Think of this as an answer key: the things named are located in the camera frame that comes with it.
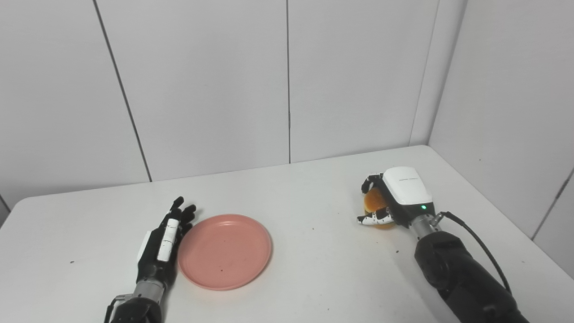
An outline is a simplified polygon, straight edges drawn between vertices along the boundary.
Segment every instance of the robotic arm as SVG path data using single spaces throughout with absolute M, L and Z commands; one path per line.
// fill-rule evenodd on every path
M 134 292 L 114 298 L 107 308 L 104 323 L 110 322 L 116 301 L 125 302 L 115 309 L 112 323 L 162 322 L 160 302 L 175 281 L 177 249 L 195 218 L 195 205 L 182 211 L 179 207 L 183 202 L 183 197 L 178 197 L 160 225 L 151 231 L 138 262 Z
M 410 229 L 418 240 L 414 258 L 422 273 L 460 322 L 528 323 L 518 310 L 506 278 L 486 246 L 454 214 L 440 212 L 434 215 L 432 197 L 414 168 L 394 167 L 383 174 L 370 175 L 361 187 L 363 193 L 369 191 L 371 184 L 381 192 L 387 208 L 358 217 L 357 221 L 378 224 L 392 218 L 398 225 Z M 458 237 L 440 229 L 439 222 L 443 217 L 463 225 L 478 239 L 493 260 L 505 286 L 472 258 Z

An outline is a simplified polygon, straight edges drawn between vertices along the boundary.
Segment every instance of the panel seam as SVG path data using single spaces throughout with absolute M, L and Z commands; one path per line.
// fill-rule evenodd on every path
M 6 203 L 6 201 L 4 201 L 4 198 L 1 195 L 0 195 L 0 202 L 2 202 L 2 204 L 4 205 L 6 210 L 8 210 L 8 213 L 12 212 L 12 210 L 10 210 L 10 208 L 8 207 L 8 204 Z
M 546 219 L 548 219 L 548 216 L 550 215 L 550 212 L 552 211 L 552 209 L 554 209 L 554 205 L 556 205 L 556 202 L 557 202 L 558 199 L 560 198 L 560 195 L 562 195 L 562 192 L 563 192 L 564 189 L 566 188 L 566 185 L 568 185 L 568 182 L 570 182 L 570 179 L 572 178 L 572 174 L 574 174 L 574 168 L 572 169 L 572 171 L 570 171 L 570 174 L 568 175 L 568 177 L 566 178 L 566 180 L 564 181 L 564 183 L 562 184 L 562 186 L 560 186 L 560 189 L 558 190 L 558 194 L 556 194 L 556 197 L 554 198 L 554 201 L 552 201 L 552 204 L 550 204 L 550 207 L 548 208 L 548 211 L 546 211 L 546 214 L 544 214 L 544 217 L 542 218 L 542 221 L 540 221 L 540 224 L 538 224 L 538 227 L 536 228 L 536 231 L 534 231 L 534 234 L 532 235 L 532 238 L 530 238 L 532 241 L 534 241 L 534 238 L 536 238 L 536 235 L 538 234 L 538 232 L 539 232 L 540 229 L 542 228 L 542 225 L 544 224 L 544 222 L 546 222 Z
M 291 78 L 289 75 L 289 0 L 285 0 L 286 26 L 287 26 L 287 118 L 289 135 L 289 164 L 291 163 Z
M 124 87 L 123 87 L 122 78 L 121 78 L 121 76 L 119 75 L 118 65 L 116 64 L 115 57 L 114 57 L 114 53 L 113 53 L 113 51 L 111 50 L 110 39 L 108 38 L 108 35 L 107 35 L 107 32 L 106 32 L 106 27 L 104 27 L 104 22 L 103 22 L 103 20 L 102 20 L 102 15 L 100 14 L 100 8 L 98 7 L 98 3 L 97 3 L 96 0 L 92 0 L 92 1 L 93 1 L 93 3 L 94 3 L 94 8 L 96 9 L 96 14 L 98 15 L 98 21 L 99 21 L 99 23 L 100 23 L 100 27 L 102 28 L 102 33 L 103 33 L 103 35 L 104 35 L 104 39 L 106 40 L 106 45 L 107 45 L 108 51 L 109 51 L 109 53 L 110 53 L 111 62 L 112 62 L 112 64 L 114 65 L 115 76 L 116 76 L 117 79 L 118 79 L 119 88 L 120 88 L 121 91 L 122 91 L 123 101 L 124 101 L 124 103 L 126 104 L 126 108 L 127 108 L 127 114 L 128 114 L 129 117 L 130 117 L 131 126 L 132 126 L 132 128 L 134 129 L 135 139 L 136 139 L 137 142 L 138 142 L 139 152 L 141 153 L 142 160 L 143 160 L 143 164 L 144 164 L 144 166 L 145 166 L 146 173 L 148 174 L 148 179 L 149 179 L 150 182 L 152 182 L 152 175 L 151 175 L 151 173 L 150 173 L 150 171 L 149 171 L 148 161 L 146 160 L 146 157 L 145 157 L 145 154 L 144 154 L 144 148 L 143 148 L 143 146 L 142 146 L 141 140 L 139 139 L 138 129 L 137 129 L 137 127 L 135 126 L 134 116 L 133 116 L 132 113 L 131 113 L 130 104 L 129 104 L 129 102 L 127 101 L 126 90 L 125 90 Z
M 410 145 L 410 141 L 413 138 L 413 131 L 414 131 L 414 122 L 417 119 L 417 112 L 418 112 L 418 104 L 420 103 L 421 100 L 421 93 L 422 93 L 422 85 L 424 84 L 425 81 L 425 74 L 426 74 L 426 66 L 428 64 L 429 61 L 429 55 L 431 54 L 431 45 L 432 45 L 432 39 L 433 36 L 435 35 L 435 28 L 436 28 L 436 17 L 439 15 L 439 6 L 440 6 L 440 0 L 437 1 L 436 3 L 436 10 L 435 10 L 435 20 L 433 21 L 432 24 L 432 30 L 430 32 L 430 40 L 429 40 L 429 47 L 428 50 L 426 51 L 426 58 L 425 58 L 425 67 L 422 70 L 422 78 L 421 78 L 421 86 L 418 88 L 418 98 L 417 98 L 417 106 L 414 110 L 414 116 L 413 116 L 413 124 L 410 127 L 410 136 L 409 136 L 409 144 Z

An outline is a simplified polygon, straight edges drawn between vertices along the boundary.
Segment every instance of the white wall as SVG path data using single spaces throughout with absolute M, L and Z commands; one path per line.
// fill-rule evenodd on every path
M 289 1 L 292 162 L 409 144 L 437 4 Z
M 574 165 L 572 12 L 469 0 L 430 138 L 530 237 Z
M 570 179 L 534 242 L 574 278 L 574 181 Z
M 99 0 L 153 180 L 289 163 L 284 0 Z
M 0 194 L 10 207 L 148 181 L 91 1 L 3 1 L 0 44 Z

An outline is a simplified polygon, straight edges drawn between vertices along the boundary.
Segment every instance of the white table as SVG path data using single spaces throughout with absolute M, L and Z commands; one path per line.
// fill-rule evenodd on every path
M 199 221 L 240 213 L 261 222 L 273 256 L 232 291 L 178 275 L 167 323 L 457 322 L 425 281 L 408 230 L 356 223 L 365 177 L 393 166 L 415 167 L 437 210 L 477 232 L 530 322 L 572 321 L 574 280 L 426 146 L 24 199 L 0 229 L 1 321 L 102 322 L 111 299 L 134 288 L 145 232 L 182 195 Z M 464 229 L 441 226 L 497 277 Z

